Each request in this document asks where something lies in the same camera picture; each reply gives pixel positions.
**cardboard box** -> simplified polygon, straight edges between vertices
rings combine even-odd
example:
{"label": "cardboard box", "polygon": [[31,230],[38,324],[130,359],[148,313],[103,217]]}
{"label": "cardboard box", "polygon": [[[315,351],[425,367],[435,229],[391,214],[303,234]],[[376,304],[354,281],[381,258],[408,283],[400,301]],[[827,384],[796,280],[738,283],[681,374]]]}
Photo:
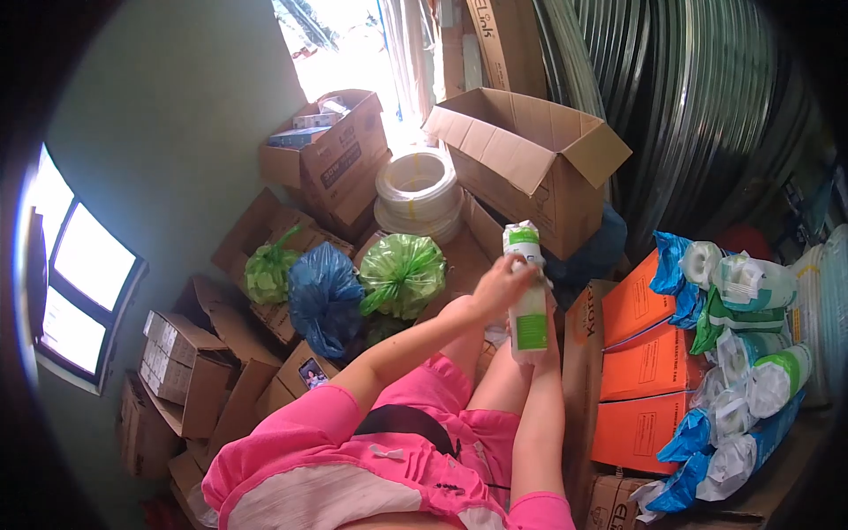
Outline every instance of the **cardboard box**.
{"label": "cardboard box", "polygon": [[268,138],[268,147],[272,148],[295,148],[302,149],[311,143],[315,143],[318,138],[324,136],[331,127],[309,127],[307,129],[297,128],[290,131],[278,132],[272,134]]}
{"label": "cardboard box", "polygon": [[[302,149],[259,147],[259,173],[268,182],[282,184],[297,199],[330,211],[359,185],[364,169],[388,151],[382,128],[382,106],[374,92],[341,90],[319,100],[341,97],[350,114],[344,116],[314,143]],[[319,114],[310,103],[296,115]],[[276,132],[292,129],[292,121]]]}
{"label": "cardboard box", "polygon": [[[220,289],[209,279],[203,276],[189,279],[178,305],[187,307],[189,302],[193,302],[209,318],[211,328],[242,365],[230,398],[206,445],[207,456],[211,460],[221,447],[244,438],[259,424],[256,402],[282,366],[282,360],[271,352],[271,345],[252,329],[248,318],[230,306]],[[276,347],[282,355],[282,347],[278,344]]]}
{"label": "cardboard box", "polygon": [[188,451],[171,459],[168,462],[168,469],[171,476],[170,491],[174,494],[177,504],[180,505],[195,530],[206,530],[188,505],[188,495],[203,481],[204,472]]}
{"label": "cardboard box", "polygon": [[691,397],[691,392],[676,392],[599,404],[592,460],[671,475],[678,463],[660,462],[656,453],[671,441]]}
{"label": "cardboard box", "polygon": [[268,416],[271,415],[272,412],[281,409],[289,403],[292,403],[295,400],[294,396],[291,392],[288,391],[288,388],[282,384],[282,381],[279,377],[274,377],[271,379],[271,383],[268,385],[268,388],[259,396],[259,400],[256,402],[256,415],[259,417],[259,420],[262,421]]}
{"label": "cardboard box", "polygon": [[332,127],[342,119],[341,114],[330,112],[326,114],[310,114],[308,116],[295,116],[292,118],[292,126],[295,129],[309,129],[311,127]]}
{"label": "cardboard box", "polygon": [[[265,188],[224,237],[212,255],[212,263],[245,292],[244,266],[250,256],[261,245],[279,241],[295,226],[301,226],[300,231],[293,234],[283,248],[307,252],[327,241],[345,255],[354,255],[353,245],[315,226],[315,220],[304,212],[283,206],[274,193]],[[287,304],[252,304],[251,310],[283,344],[296,342]]]}
{"label": "cardboard box", "polygon": [[532,0],[467,0],[492,87],[547,97]]}
{"label": "cardboard box", "polygon": [[634,530],[640,512],[639,505],[630,502],[630,494],[649,482],[644,478],[596,476],[586,530]]}
{"label": "cardboard box", "polygon": [[575,521],[585,521],[594,469],[590,455],[598,414],[604,357],[601,299],[614,282],[592,280],[566,312],[562,344],[562,395],[566,402],[566,435],[562,444],[562,476]]}
{"label": "cardboard box", "polygon": [[309,371],[314,374],[312,379],[314,386],[311,388],[338,375],[338,369],[331,365],[330,361],[315,354],[306,341],[303,341],[282,365],[276,378],[295,398],[299,398],[310,390],[310,386],[306,383],[306,379],[310,377]]}
{"label": "cardboard box", "polygon": [[362,260],[365,258],[365,255],[368,254],[368,251],[371,250],[371,247],[377,244],[378,241],[383,239],[388,235],[388,232],[383,230],[377,230],[371,234],[371,237],[368,238],[359,249],[359,251],[354,256],[354,267],[359,269],[362,266]]}
{"label": "cardboard box", "polygon": [[604,183],[631,153],[598,118],[488,88],[436,105],[422,128],[448,144],[465,189],[512,221],[532,220],[561,259],[600,227]]}
{"label": "cardboard box", "polygon": [[649,398],[695,390],[710,369],[704,355],[690,355],[693,333],[669,326],[648,343],[604,355],[601,401]]}
{"label": "cardboard box", "polygon": [[177,404],[186,403],[192,369],[171,359],[150,339],[144,346],[139,375],[153,395]]}
{"label": "cardboard box", "polygon": [[132,476],[158,479],[168,476],[168,460],[180,439],[156,412],[142,385],[135,372],[126,373],[117,425],[120,458]]}
{"label": "cardboard box", "polygon": [[604,296],[604,347],[607,351],[619,349],[619,344],[674,315],[677,308],[674,297],[654,293],[649,287],[658,265],[659,253],[654,249],[618,287]]}
{"label": "cardboard box", "polygon": [[392,160],[386,151],[376,163],[362,170],[356,187],[351,189],[335,207],[313,204],[307,200],[308,211],[318,223],[345,241],[356,241],[374,222],[374,202],[377,200],[377,175]]}

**blue plastic bag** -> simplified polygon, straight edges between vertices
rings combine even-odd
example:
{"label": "blue plastic bag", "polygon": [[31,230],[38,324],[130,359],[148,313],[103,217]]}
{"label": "blue plastic bag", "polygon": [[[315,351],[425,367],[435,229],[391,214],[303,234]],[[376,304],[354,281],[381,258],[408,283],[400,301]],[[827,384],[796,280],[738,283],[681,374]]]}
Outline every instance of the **blue plastic bag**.
{"label": "blue plastic bag", "polygon": [[710,418],[704,409],[692,409],[680,421],[674,436],[656,454],[660,462],[685,462],[710,446]]}
{"label": "blue plastic bag", "polygon": [[354,264],[330,243],[300,256],[288,271],[288,312],[312,351],[339,359],[362,325],[365,289]]}
{"label": "blue plastic bag", "polygon": [[662,493],[649,502],[646,508],[666,513],[676,513],[689,508],[695,502],[695,489],[706,477],[709,465],[708,455],[695,453],[690,456],[686,463],[666,480]]}
{"label": "blue plastic bag", "polygon": [[656,230],[654,239],[656,249],[660,253],[660,263],[656,267],[656,276],[650,281],[650,289],[654,293],[667,294],[677,299],[677,308],[669,324],[682,329],[693,329],[698,322],[698,315],[704,309],[706,295],[697,285],[686,281],[686,276],[678,265],[692,240]]}

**box label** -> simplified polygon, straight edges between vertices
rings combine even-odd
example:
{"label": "box label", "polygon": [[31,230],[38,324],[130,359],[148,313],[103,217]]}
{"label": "box label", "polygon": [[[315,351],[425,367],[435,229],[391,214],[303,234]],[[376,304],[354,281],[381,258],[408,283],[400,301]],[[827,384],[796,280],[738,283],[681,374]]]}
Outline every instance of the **box label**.
{"label": "box label", "polygon": [[360,147],[359,142],[354,143],[354,145],[352,145],[347,151],[342,153],[342,156],[338,157],[338,159],[333,162],[329,168],[321,173],[321,184],[324,185],[324,189],[330,189],[332,185],[335,184],[342,175],[344,175],[344,172],[349,170],[350,166],[359,160],[361,156],[362,148]]}
{"label": "box label", "polygon": [[518,349],[546,349],[548,347],[548,316],[524,315],[516,318]]}
{"label": "box label", "polygon": [[659,338],[642,347],[642,364],[639,367],[639,384],[652,382],[656,379],[656,365],[659,354]]}
{"label": "box label", "polygon": [[648,314],[648,281],[640,276],[633,283],[633,317],[641,318]]}
{"label": "box label", "polygon": [[636,441],[633,454],[636,456],[652,456],[654,454],[654,437],[656,435],[656,413],[643,412],[636,419]]}

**packaged roll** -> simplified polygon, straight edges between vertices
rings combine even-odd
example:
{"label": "packaged roll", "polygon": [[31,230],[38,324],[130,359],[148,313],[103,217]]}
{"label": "packaged roll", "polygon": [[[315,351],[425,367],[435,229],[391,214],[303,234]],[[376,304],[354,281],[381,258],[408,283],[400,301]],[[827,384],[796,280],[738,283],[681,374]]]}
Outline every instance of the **packaged roll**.
{"label": "packaged roll", "polygon": [[710,443],[714,447],[730,438],[745,434],[756,423],[756,418],[748,410],[745,401],[747,381],[743,380],[730,388],[725,388],[710,405],[707,414],[710,417]]}
{"label": "packaged roll", "polygon": [[711,280],[724,306],[732,311],[786,307],[798,292],[798,281],[789,269],[747,253],[722,258]]}
{"label": "packaged roll", "polygon": [[783,333],[747,332],[737,335],[729,327],[716,341],[717,363],[722,368],[724,382],[730,386],[748,377],[750,368],[761,357],[776,354],[791,346]]}
{"label": "packaged roll", "polygon": [[704,375],[704,380],[700,382],[700,386],[695,390],[695,395],[689,401],[691,409],[709,409],[712,402],[716,400],[727,385],[724,382],[724,373],[718,366],[713,366],[710,371]]}
{"label": "packaged roll", "polygon": [[757,418],[777,413],[804,386],[811,367],[812,352],[804,343],[759,359],[750,369],[745,395],[750,413]]}
{"label": "packaged roll", "polygon": [[824,372],[821,264],[824,245],[810,248],[789,270],[798,278],[798,296],[786,308],[793,343],[804,343],[812,352],[812,369],[804,390],[804,406],[827,404],[828,382]]}
{"label": "packaged roll", "polygon": [[704,309],[698,317],[695,340],[689,352],[697,355],[714,349],[725,327],[731,328],[735,333],[780,333],[784,329],[785,313],[786,309],[783,307],[762,311],[732,311],[724,306],[718,288],[712,286]]}
{"label": "packaged roll", "polygon": [[761,421],[751,433],[720,444],[710,458],[706,477],[695,489],[695,497],[724,500],[748,482],[789,432],[803,399],[801,390],[778,414]]}
{"label": "packaged roll", "polygon": [[848,225],[839,225],[824,244],[822,257],[822,364],[834,401],[843,392],[848,351]]}
{"label": "packaged roll", "polygon": [[444,151],[417,148],[395,157],[380,169],[376,185],[374,216],[384,230],[444,244],[461,229],[462,190]]}
{"label": "packaged roll", "polygon": [[710,447],[710,418],[706,409],[692,409],[680,420],[674,436],[659,450],[660,462],[685,462],[690,456]]}
{"label": "packaged roll", "polygon": [[698,484],[706,478],[709,467],[709,455],[695,453],[690,456],[680,469],[665,480],[662,491],[647,503],[645,508],[661,513],[677,513],[686,510],[695,502]]}
{"label": "packaged roll", "polygon": [[686,279],[705,291],[710,290],[712,272],[718,268],[724,254],[711,241],[694,241],[683,253],[680,270]]}
{"label": "packaged roll", "polygon": [[[538,244],[538,230],[529,220],[504,229],[504,255],[520,254],[538,266],[539,282],[530,287],[517,304],[510,307],[512,358],[519,365],[535,365],[548,350],[548,305],[545,301],[542,268],[544,258]],[[527,265],[516,262],[513,270]]]}

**white hose roll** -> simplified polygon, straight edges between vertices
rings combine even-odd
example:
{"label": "white hose roll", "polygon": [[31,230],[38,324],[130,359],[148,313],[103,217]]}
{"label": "white hose roll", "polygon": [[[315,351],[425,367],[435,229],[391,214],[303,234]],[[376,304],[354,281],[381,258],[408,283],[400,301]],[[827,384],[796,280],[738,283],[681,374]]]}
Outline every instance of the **white hose roll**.
{"label": "white hose roll", "polygon": [[822,288],[821,262],[824,245],[810,248],[789,270],[798,278],[798,296],[786,308],[792,342],[804,343],[812,352],[810,378],[804,390],[803,406],[815,407],[827,404],[828,384],[823,362],[823,322],[821,319]]}
{"label": "white hose roll", "polygon": [[394,158],[377,175],[377,194],[392,217],[413,222],[440,220],[455,210],[456,171],[450,157],[434,148]]}
{"label": "white hose roll", "polygon": [[[462,188],[455,187],[455,192],[461,196]],[[457,201],[454,210],[448,212],[442,219],[433,222],[420,222],[395,217],[386,211],[382,198],[374,203],[374,219],[386,232],[395,234],[412,234],[414,236],[432,237],[438,245],[443,245],[453,239],[462,229],[462,201]]]}

